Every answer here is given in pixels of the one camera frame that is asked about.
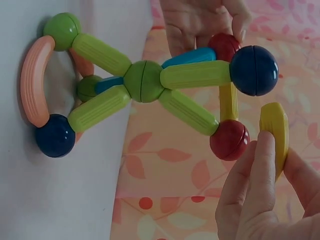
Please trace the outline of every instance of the hand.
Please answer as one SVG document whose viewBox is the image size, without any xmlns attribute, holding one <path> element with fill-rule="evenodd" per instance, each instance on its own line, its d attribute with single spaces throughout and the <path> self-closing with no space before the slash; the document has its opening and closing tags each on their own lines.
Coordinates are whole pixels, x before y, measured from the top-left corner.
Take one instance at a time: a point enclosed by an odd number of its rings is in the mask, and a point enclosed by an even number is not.
<svg viewBox="0 0 320 240">
<path fill-rule="evenodd" d="M 295 224 L 279 223 L 275 206 L 275 139 L 261 132 L 231 169 L 215 212 L 220 240 L 319 240 L 320 175 L 293 150 L 284 174 L 305 210 Z"/>
<path fill-rule="evenodd" d="M 218 33 L 241 43 L 251 22 L 243 0 L 160 0 L 171 55 L 206 47 Z"/>
</svg>

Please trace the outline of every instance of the dark blue magnetic ball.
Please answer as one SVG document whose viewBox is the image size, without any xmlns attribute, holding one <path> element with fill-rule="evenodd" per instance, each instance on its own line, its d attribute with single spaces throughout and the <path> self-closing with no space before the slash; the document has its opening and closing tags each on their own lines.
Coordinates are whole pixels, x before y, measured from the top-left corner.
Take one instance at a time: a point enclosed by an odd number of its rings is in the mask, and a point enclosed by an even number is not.
<svg viewBox="0 0 320 240">
<path fill-rule="evenodd" d="M 51 114 L 49 121 L 43 127 L 35 129 L 35 141 L 48 157 L 61 158 L 74 147 L 76 133 L 65 116 Z"/>
<path fill-rule="evenodd" d="M 277 84 L 279 68 L 275 57 L 261 46 L 239 49 L 230 62 L 230 77 L 235 87 L 249 96 L 269 93 Z"/>
</svg>

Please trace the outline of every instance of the magnetic toy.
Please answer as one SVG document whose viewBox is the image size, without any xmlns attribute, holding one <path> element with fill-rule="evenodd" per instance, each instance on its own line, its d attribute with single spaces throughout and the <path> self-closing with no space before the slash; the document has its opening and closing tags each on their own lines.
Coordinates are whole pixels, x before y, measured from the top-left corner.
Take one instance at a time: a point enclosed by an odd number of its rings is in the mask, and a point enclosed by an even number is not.
<svg viewBox="0 0 320 240">
<path fill-rule="evenodd" d="M 257 45 L 241 47 L 232 35 L 223 33 L 214 35 L 207 47 L 183 53 L 162 65 L 149 60 L 132 63 L 118 50 L 82 33 L 79 20 L 71 13 L 52 17 L 43 35 L 32 46 L 23 65 L 21 97 L 29 121 L 37 127 L 38 145 L 50 157 L 67 154 L 73 147 L 75 134 L 121 110 L 132 99 L 139 103 L 158 100 L 172 115 L 209 136 L 210 148 L 219 159 L 234 161 L 250 142 L 247 128 L 238 121 L 237 91 L 262 96 L 278 81 L 278 64 L 268 50 Z M 45 102 L 43 74 L 53 50 L 69 50 L 83 76 L 77 86 L 82 104 L 67 118 L 49 115 Z M 102 79 L 94 75 L 92 64 L 113 76 Z M 210 86 L 219 87 L 220 122 L 179 91 Z M 288 119 L 279 103 L 261 108 L 260 129 L 275 137 L 278 178 L 289 146 Z M 43 147 L 42 142 L 50 146 Z"/>
</svg>

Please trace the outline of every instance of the pink fabric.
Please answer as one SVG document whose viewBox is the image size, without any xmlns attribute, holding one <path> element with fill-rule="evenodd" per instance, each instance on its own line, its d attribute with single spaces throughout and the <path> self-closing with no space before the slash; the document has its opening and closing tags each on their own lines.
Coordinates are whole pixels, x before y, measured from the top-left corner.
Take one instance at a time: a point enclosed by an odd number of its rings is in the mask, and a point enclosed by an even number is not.
<svg viewBox="0 0 320 240">
<path fill-rule="evenodd" d="M 151 0 L 154 28 L 143 58 L 170 58 L 159 2 Z M 262 97 L 238 93 L 239 120 L 251 139 L 259 131 L 260 108 L 282 104 L 289 119 L 290 146 L 320 170 L 320 2 L 247 0 L 253 14 L 245 45 L 268 49 L 279 64 L 275 89 Z M 183 90 L 219 118 L 218 88 Z M 217 159 L 209 138 L 179 121 L 158 102 L 131 108 L 119 170 L 111 240 L 217 240 L 214 214 L 233 162 Z M 275 212 L 282 222 L 303 215 L 282 175 Z"/>
</svg>

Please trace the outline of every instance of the magnetic ball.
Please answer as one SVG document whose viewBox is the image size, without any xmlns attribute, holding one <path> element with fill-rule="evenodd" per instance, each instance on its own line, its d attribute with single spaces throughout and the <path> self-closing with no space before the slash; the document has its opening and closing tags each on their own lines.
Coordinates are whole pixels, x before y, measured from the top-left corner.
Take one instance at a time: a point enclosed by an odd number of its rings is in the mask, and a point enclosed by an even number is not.
<svg viewBox="0 0 320 240">
<path fill-rule="evenodd" d="M 76 95 L 81 102 L 85 103 L 97 96 L 95 86 L 101 80 L 102 78 L 97 75 L 85 76 L 80 80 L 76 87 Z"/>
<path fill-rule="evenodd" d="M 138 103 L 151 103 L 164 91 L 160 83 L 163 68 L 153 61 L 138 61 L 124 75 L 123 84 L 131 98 Z"/>
<path fill-rule="evenodd" d="M 61 158 L 74 147 L 76 133 L 65 116 L 51 114 L 43 127 L 35 129 L 35 142 L 48 157 Z"/>
<path fill-rule="evenodd" d="M 63 12 L 53 16 L 44 26 L 43 35 L 53 37 L 55 51 L 66 51 L 72 47 L 76 36 L 81 33 L 81 24 L 71 13 Z"/>
<path fill-rule="evenodd" d="M 230 77 L 235 87 L 249 96 L 269 93 L 277 84 L 279 68 L 274 56 L 261 46 L 245 46 L 230 63 Z"/>
<path fill-rule="evenodd" d="M 219 33 L 211 37 L 208 47 L 215 51 L 217 60 L 230 63 L 232 57 L 241 46 L 233 35 Z"/>
<path fill-rule="evenodd" d="M 239 121 L 225 120 L 210 136 L 210 148 L 221 160 L 237 160 L 250 142 L 247 128 Z"/>
</svg>

